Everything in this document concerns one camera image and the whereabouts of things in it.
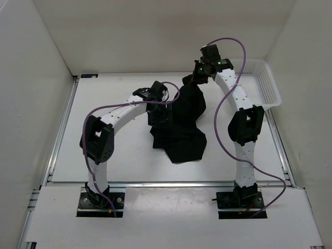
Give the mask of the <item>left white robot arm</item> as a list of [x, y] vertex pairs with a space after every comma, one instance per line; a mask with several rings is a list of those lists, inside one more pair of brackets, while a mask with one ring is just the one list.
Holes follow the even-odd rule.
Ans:
[[98, 208], [113, 208], [109, 197], [107, 161], [114, 152], [116, 133], [139, 115], [148, 113], [157, 118], [167, 118], [167, 87], [155, 81], [149, 88], [139, 88], [122, 104], [101, 116], [90, 113], [84, 120], [80, 140], [88, 169], [85, 189], [89, 201]]

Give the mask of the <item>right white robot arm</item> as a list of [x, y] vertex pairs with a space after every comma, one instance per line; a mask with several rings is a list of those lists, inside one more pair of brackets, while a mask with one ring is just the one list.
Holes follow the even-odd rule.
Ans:
[[257, 196], [258, 186], [254, 175], [254, 148], [261, 132], [264, 108], [256, 106], [239, 84], [230, 60], [220, 57], [216, 45], [200, 49], [202, 56], [195, 61], [193, 81], [207, 83], [211, 78], [224, 93], [234, 115], [228, 125], [228, 134], [233, 141], [236, 154], [236, 177], [230, 201], [238, 207], [245, 207]]

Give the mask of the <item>black shorts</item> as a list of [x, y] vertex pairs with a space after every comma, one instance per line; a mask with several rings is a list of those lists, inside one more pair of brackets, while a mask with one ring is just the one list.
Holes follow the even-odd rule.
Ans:
[[162, 149], [172, 163], [201, 160], [207, 145], [197, 120], [206, 110], [203, 92], [189, 74], [182, 78], [179, 97], [172, 103], [172, 121], [152, 126], [153, 148]]

